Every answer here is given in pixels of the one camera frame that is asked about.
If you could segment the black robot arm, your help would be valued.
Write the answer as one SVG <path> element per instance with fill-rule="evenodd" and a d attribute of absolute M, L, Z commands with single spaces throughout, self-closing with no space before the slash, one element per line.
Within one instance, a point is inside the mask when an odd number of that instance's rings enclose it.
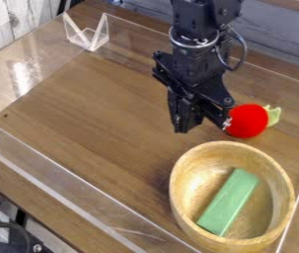
<path fill-rule="evenodd" d="M 171 52 L 153 54 L 153 76 L 167 88 L 174 131 L 187 133 L 210 120 L 225 128 L 235 106 L 225 74 L 241 67 L 230 64 L 233 42 L 245 38 L 233 28 L 245 0 L 170 0 Z"/>

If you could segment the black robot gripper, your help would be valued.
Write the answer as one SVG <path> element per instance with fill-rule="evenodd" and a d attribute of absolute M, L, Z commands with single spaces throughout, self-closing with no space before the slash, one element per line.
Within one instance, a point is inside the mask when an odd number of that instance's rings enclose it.
<path fill-rule="evenodd" d="M 167 89 L 170 120 L 175 133 L 189 133 L 205 119 L 226 130 L 233 124 L 234 108 L 225 74 L 235 71 L 229 64 L 233 31 L 217 31 L 209 38 L 189 38 L 169 31 L 173 53 L 153 54 L 154 78 Z"/>

